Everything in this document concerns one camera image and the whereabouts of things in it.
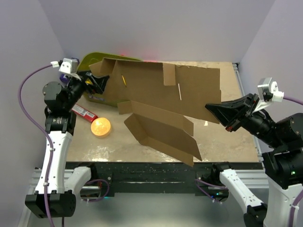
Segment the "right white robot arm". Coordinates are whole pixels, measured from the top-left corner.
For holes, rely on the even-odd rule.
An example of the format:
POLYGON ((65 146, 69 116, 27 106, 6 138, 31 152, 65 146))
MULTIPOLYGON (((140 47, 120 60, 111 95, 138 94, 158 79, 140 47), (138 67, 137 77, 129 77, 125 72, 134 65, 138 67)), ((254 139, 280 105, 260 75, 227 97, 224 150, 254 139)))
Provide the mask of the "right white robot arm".
POLYGON ((211 181, 233 195, 245 226, 294 227, 303 198, 303 115, 295 113, 275 122, 266 110, 257 109, 259 102, 258 95, 248 94, 205 107, 228 132, 243 128, 271 148, 262 154, 268 202, 258 199, 228 162, 213 165, 211 181))

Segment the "large cardboard box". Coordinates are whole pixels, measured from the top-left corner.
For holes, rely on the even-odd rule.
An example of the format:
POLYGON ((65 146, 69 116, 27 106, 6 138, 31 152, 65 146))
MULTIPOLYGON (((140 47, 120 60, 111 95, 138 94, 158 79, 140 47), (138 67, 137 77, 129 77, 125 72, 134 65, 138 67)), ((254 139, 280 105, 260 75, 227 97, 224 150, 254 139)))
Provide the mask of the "large cardboard box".
POLYGON ((89 68, 109 75, 103 98, 128 115, 125 126, 141 145, 189 166, 201 158, 191 118, 218 123, 205 108, 221 102, 218 68, 111 58, 89 68))

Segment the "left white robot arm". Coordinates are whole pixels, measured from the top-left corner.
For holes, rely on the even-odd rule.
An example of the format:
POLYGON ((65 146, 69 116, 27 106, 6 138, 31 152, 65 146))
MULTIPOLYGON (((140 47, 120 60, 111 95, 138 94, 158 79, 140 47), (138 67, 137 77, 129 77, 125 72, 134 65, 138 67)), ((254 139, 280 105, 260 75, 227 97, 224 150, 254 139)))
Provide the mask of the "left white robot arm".
POLYGON ((73 170, 64 178, 66 159, 74 135, 76 113, 72 110, 84 93, 103 92, 109 76, 96 78, 91 71, 78 71, 66 86, 49 82, 43 88, 46 150, 40 179, 25 199, 27 208, 38 218, 71 217, 82 187, 98 181, 90 166, 73 170))

